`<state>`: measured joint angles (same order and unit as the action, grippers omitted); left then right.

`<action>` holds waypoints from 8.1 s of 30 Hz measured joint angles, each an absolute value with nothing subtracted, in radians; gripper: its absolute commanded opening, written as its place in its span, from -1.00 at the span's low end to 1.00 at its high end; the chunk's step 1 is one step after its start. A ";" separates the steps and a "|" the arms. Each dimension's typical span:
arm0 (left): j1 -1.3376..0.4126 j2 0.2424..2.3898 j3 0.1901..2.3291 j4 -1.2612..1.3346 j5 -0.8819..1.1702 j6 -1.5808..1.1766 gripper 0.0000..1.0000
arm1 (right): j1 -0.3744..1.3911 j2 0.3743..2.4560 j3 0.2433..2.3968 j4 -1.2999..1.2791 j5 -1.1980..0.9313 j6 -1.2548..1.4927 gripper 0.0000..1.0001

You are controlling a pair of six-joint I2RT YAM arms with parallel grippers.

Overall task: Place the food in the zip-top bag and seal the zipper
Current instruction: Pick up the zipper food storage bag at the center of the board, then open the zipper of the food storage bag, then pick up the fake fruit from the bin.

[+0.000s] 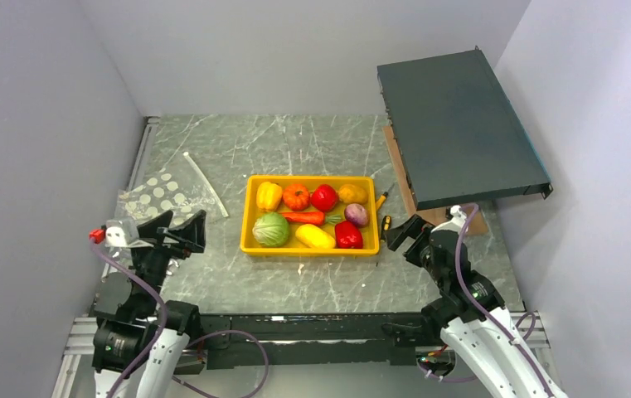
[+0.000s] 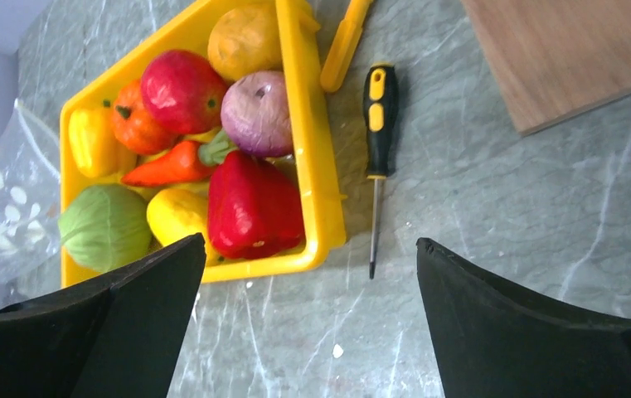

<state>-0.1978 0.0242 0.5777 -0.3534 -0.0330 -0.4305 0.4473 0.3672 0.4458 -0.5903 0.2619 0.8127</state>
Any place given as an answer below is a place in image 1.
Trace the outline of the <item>clear dotted zip top bag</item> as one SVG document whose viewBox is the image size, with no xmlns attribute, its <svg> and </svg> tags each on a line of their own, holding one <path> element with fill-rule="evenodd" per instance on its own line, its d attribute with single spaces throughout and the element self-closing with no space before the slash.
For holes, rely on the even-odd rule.
<svg viewBox="0 0 631 398">
<path fill-rule="evenodd" d="M 183 224 L 199 211 L 205 211 L 212 218 L 230 216 L 215 184 L 207 179 L 189 152 L 149 174 L 136 187 L 121 191 L 114 217 L 131 217 L 140 223 L 167 211 L 172 213 L 171 227 Z"/>
</svg>

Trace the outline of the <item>purple toy onion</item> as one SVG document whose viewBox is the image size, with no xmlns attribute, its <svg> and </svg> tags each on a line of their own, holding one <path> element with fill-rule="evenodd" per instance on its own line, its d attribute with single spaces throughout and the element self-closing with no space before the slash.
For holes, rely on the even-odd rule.
<svg viewBox="0 0 631 398">
<path fill-rule="evenodd" d="M 357 228 L 363 228 L 369 224 L 370 217 L 366 208 L 358 203 L 348 204 L 344 209 L 345 219 Z"/>
</svg>

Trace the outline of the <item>red bell pepper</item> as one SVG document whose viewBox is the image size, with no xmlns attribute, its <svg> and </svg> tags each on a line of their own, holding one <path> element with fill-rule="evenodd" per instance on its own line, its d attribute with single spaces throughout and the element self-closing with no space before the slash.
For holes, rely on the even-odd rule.
<svg viewBox="0 0 631 398">
<path fill-rule="evenodd" d="M 351 221 L 342 221 L 335 225 L 335 239 L 339 249 L 362 249 L 362 233 Z"/>
</svg>

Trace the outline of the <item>red toy tomato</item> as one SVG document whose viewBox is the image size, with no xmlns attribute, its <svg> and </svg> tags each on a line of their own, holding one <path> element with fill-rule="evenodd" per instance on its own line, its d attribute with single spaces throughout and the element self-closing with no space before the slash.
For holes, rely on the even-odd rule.
<svg viewBox="0 0 631 398">
<path fill-rule="evenodd" d="M 333 187 L 322 184 L 311 193 L 310 203 L 319 211 L 330 212 L 339 203 L 339 197 Z"/>
</svg>

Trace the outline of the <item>yellow bell pepper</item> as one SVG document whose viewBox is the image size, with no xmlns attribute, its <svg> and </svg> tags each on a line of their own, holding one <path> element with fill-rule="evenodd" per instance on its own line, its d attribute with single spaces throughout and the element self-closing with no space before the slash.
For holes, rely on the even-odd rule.
<svg viewBox="0 0 631 398">
<path fill-rule="evenodd" d="M 273 212 L 280 205 L 283 188 L 273 182 L 262 182 L 256 193 L 256 205 L 260 211 Z"/>
</svg>

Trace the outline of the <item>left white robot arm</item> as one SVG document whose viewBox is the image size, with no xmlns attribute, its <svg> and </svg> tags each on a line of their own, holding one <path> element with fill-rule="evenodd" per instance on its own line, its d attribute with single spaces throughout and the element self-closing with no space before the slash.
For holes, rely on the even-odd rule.
<svg viewBox="0 0 631 398">
<path fill-rule="evenodd" d="M 206 212 L 174 225 L 172 211 L 141 224 L 107 221 L 90 232 L 92 250 L 113 271 L 95 302 L 92 367 L 98 397 L 163 397 L 182 351 L 204 334 L 199 308 L 165 301 L 169 265 L 206 246 Z"/>
</svg>

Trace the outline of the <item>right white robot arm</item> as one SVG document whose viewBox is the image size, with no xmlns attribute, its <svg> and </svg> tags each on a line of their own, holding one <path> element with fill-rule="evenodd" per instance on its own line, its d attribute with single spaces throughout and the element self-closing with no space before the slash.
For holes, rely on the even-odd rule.
<svg viewBox="0 0 631 398">
<path fill-rule="evenodd" d="M 424 269 L 439 290 L 440 297 L 421 311 L 422 337 L 451 349 L 493 397 L 564 397 L 531 352 L 502 295 L 473 269 L 464 243 L 467 229 L 462 211 L 438 226 L 419 216 L 397 227 L 388 220 L 381 224 L 391 251 L 413 239 L 405 260 Z"/>
</svg>

